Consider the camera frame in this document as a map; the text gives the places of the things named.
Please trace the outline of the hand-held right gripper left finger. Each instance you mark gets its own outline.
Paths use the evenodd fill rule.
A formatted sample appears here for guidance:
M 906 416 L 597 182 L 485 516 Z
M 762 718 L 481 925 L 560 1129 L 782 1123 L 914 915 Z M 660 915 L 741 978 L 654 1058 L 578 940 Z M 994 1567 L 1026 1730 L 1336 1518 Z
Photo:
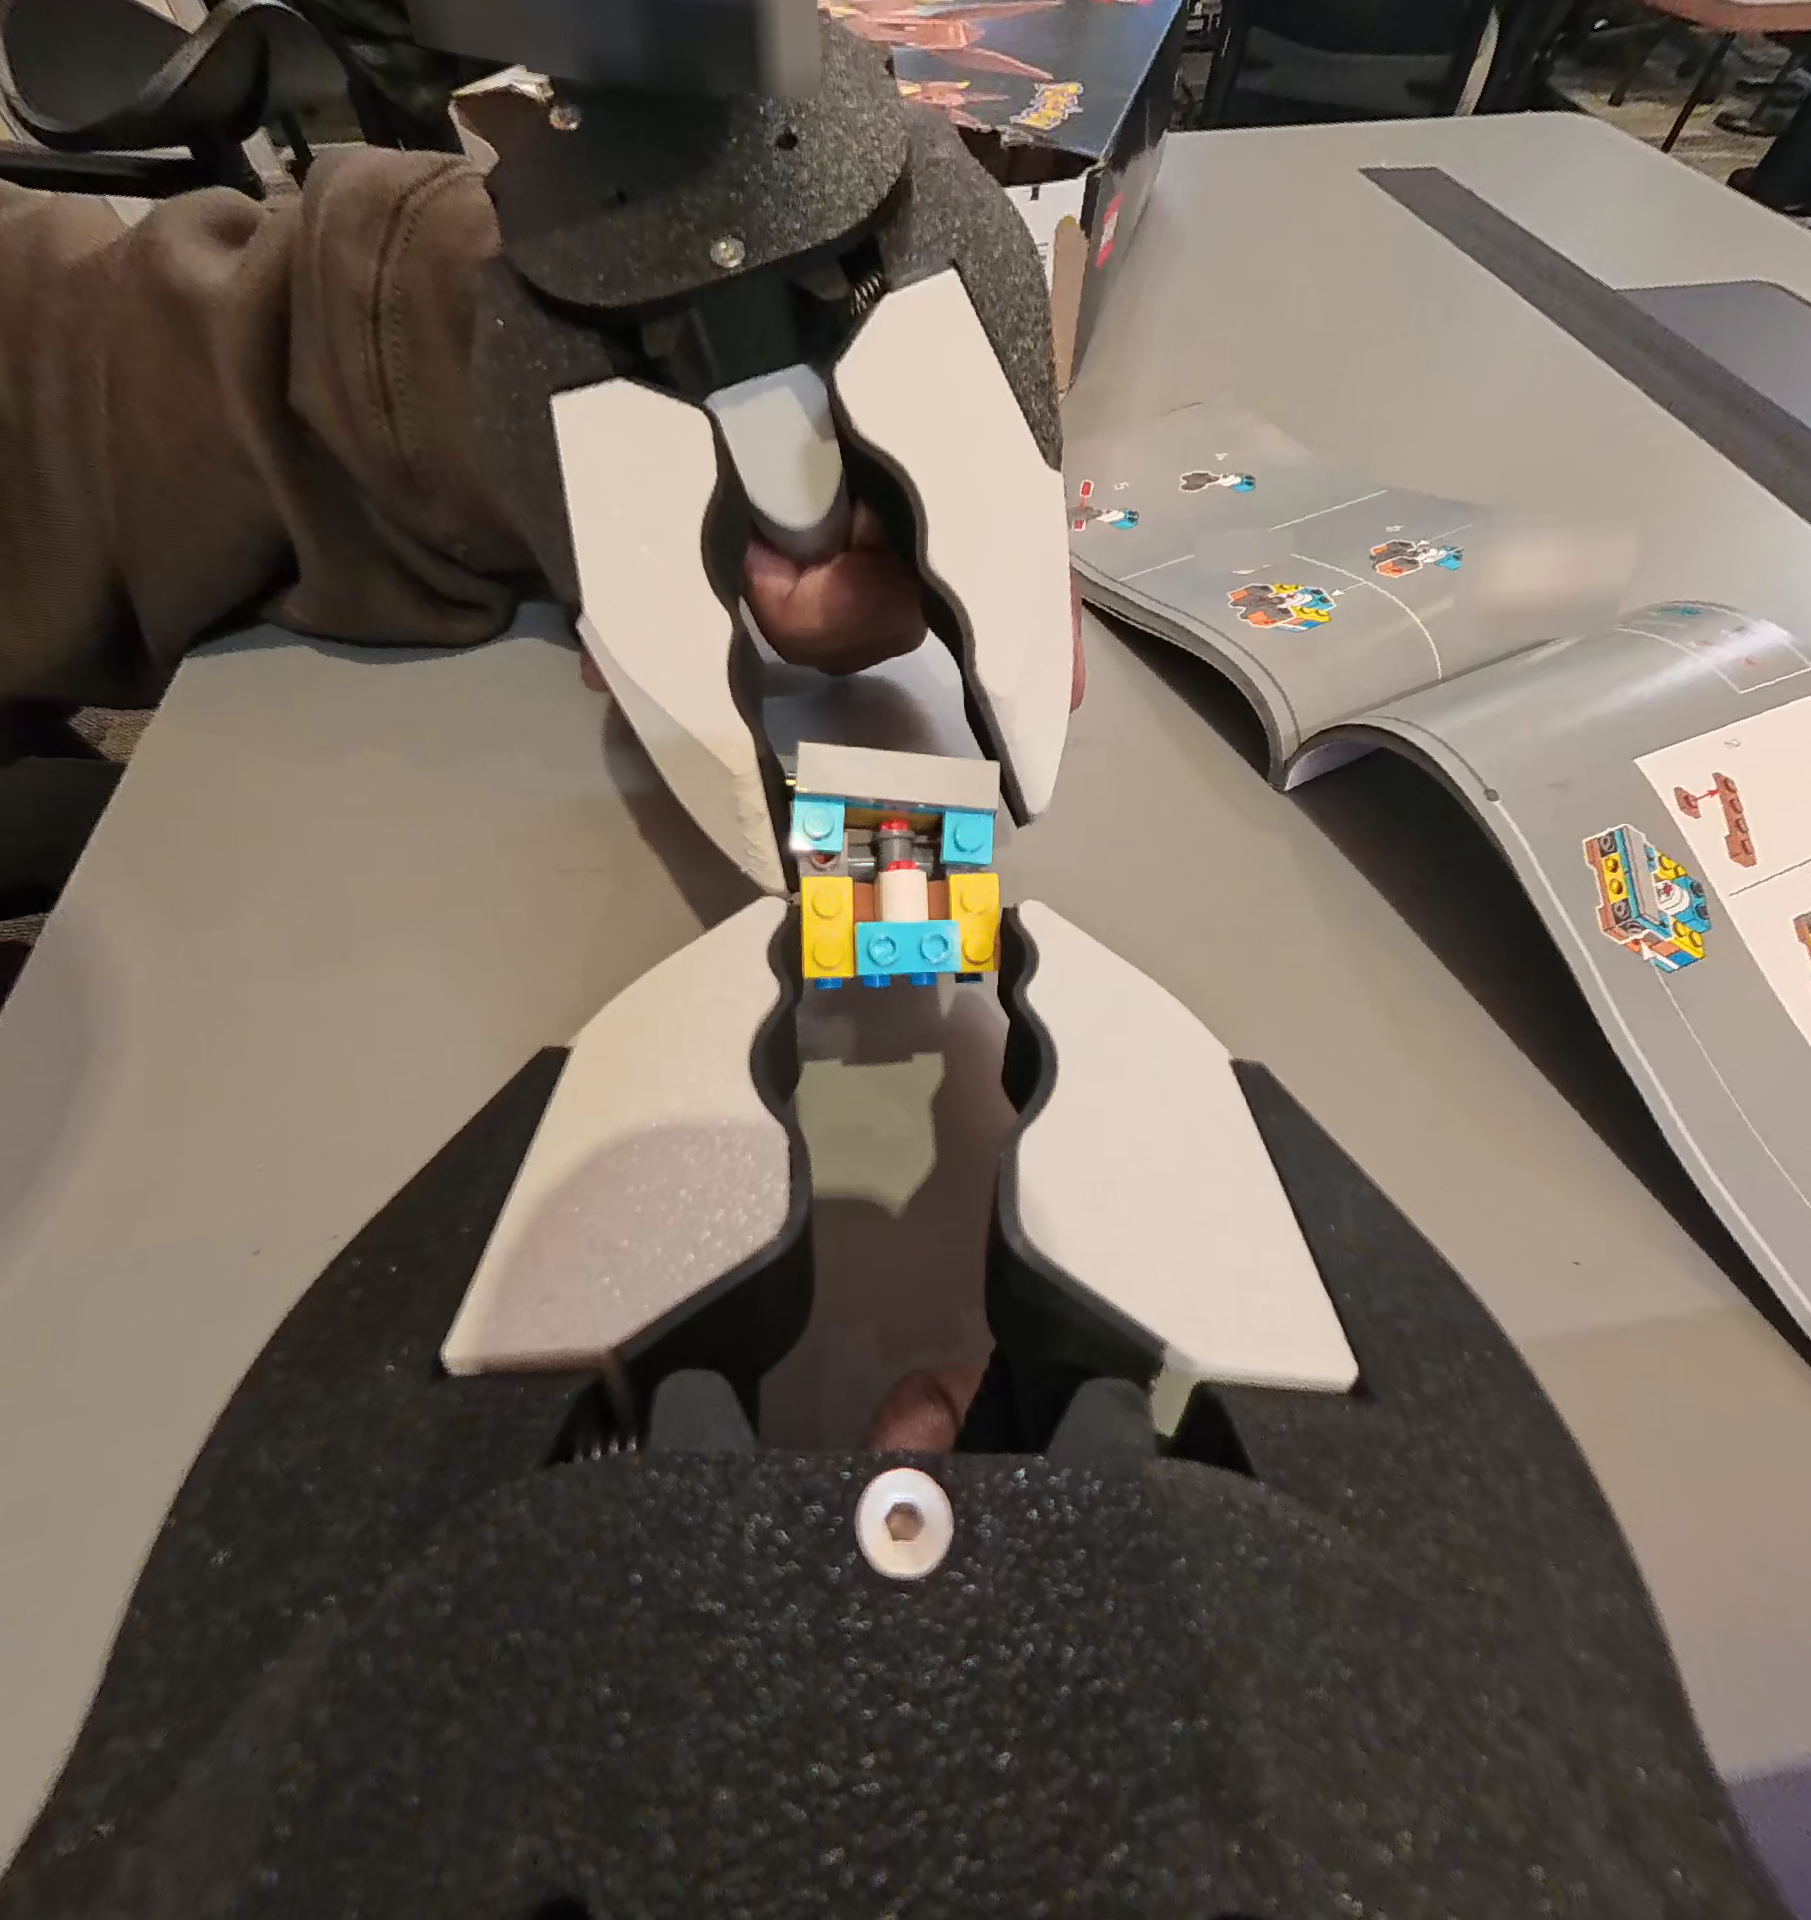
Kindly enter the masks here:
M 754 1404 L 815 1296 L 798 921 L 754 899 L 576 1031 L 440 1347 L 452 1377 L 703 1369 Z

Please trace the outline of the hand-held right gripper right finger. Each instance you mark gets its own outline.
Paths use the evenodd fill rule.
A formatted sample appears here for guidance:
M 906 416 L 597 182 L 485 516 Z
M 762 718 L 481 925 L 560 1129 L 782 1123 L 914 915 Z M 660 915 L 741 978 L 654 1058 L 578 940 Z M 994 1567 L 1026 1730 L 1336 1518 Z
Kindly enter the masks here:
M 1053 1379 L 1346 1394 L 1357 1359 L 1230 1047 L 1055 907 L 1004 923 L 996 1343 Z

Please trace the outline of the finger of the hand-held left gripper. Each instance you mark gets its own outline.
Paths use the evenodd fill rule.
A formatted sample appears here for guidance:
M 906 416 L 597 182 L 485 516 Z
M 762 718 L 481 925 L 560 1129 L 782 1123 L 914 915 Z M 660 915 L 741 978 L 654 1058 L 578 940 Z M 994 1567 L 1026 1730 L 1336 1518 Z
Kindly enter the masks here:
M 698 404 L 627 376 L 560 390 L 550 416 L 586 650 L 692 821 L 784 897 L 774 779 L 735 685 L 741 595 L 707 563 L 727 506 L 717 429 Z
M 1063 473 L 957 270 L 876 300 L 831 388 L 851 443 L 906 496 L 972 730 L 998 760 L 1014 821 L 1033 822 L 1055 795 L 1079 655 Z

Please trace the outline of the multicoloured brick model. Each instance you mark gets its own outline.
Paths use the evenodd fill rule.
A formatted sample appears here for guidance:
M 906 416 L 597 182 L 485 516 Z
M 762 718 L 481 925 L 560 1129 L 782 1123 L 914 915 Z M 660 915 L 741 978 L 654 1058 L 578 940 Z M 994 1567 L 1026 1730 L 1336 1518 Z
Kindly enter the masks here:
M 1004 895 L 994 864 L 941 868 L 943 811 L 847 805 L 845 854 L 796 860 L 802 972 L 847 984 L 935 986 L 1000 964 Z

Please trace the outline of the person's left forearm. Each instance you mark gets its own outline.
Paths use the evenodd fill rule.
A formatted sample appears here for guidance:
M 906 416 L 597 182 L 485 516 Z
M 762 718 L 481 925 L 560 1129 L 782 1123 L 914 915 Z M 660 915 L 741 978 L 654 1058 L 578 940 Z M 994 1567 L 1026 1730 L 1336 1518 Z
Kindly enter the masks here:
M 132 223 L 0 180 L 0 762 L 258 614 L 456 648 L 550 596 L 479 461 L 499 249 L 450 154 L 338 148 L 297 198 Z

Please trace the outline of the person's left hand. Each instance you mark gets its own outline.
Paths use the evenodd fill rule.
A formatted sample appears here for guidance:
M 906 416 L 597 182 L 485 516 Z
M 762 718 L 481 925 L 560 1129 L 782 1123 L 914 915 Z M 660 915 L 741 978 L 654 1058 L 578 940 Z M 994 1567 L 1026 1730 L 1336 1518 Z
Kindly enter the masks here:
M 798 563 L 752 538 L 743 583 L 751 618 L 772 652 L 829 675 L 904 655 L 927 634 L 917 569 L 862 502 L 851 510 L 845 547 L 817 563 Z

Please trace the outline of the person's right hand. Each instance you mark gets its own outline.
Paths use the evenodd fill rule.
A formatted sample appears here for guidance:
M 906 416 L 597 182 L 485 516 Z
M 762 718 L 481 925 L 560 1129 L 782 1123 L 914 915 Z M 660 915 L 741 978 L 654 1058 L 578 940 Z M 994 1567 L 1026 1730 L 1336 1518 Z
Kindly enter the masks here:
M 921 1367 L 898 1377 L 878 1402 L 864 1451 L 951 1451 L 986 1369 L 972 1363 Z

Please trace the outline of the torn cardboard box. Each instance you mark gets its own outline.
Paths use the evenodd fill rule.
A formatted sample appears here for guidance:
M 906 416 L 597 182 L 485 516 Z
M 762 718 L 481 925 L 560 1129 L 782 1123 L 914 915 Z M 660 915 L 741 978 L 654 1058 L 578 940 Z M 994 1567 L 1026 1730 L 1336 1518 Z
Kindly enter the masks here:
M 564 105 L 550 76 L 513 64 L 456 87 L 448 113 L 464 156 L 487 174 L 509 152 L 556 131 L 552 109 Z

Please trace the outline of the printed brick set box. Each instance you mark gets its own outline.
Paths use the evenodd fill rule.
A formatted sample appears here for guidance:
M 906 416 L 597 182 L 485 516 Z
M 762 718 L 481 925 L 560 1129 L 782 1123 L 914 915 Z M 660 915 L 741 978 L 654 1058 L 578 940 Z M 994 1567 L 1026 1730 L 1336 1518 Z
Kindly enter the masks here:
M 1163 162 L 1187 1 L 821 1 L 898 89 L 951 119 L 1047 274 L 1069 390 Z

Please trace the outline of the black office chair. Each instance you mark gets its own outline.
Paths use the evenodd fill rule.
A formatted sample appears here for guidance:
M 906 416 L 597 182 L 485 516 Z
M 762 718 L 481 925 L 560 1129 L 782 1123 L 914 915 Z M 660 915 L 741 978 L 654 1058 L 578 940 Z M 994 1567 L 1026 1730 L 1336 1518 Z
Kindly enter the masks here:
M 163 200 L 265 182 L 246 156 L 285 131 L 309 168 L 301 113 L 346 97 L 346 70 L 293 5 L 214 3 L 185 29 L 138 1 L 2 1 L 0 87 L 26 133 L 0 178 L 57 192 Z

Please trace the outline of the black mesh chair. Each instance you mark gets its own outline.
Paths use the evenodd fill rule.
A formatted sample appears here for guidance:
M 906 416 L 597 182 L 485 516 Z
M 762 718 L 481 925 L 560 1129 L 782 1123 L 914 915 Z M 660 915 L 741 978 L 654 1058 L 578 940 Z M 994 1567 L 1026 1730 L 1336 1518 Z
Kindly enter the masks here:
M 1194 125 L 1450 117 L 1495 1 L 1226 1 Z

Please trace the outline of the brick instruction booklet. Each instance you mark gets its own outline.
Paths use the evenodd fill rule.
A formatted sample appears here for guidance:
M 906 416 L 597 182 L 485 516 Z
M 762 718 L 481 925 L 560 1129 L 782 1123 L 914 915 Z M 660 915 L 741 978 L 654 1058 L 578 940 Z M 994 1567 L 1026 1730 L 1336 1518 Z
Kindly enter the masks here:
M 1291 791 L 1389 750 L 1479 819 L 1811 1343 L 1811 652 L 1632 543 L 1330 467 L 1232 400 L 1065 463 L 1084 602 L 1220 669 Z

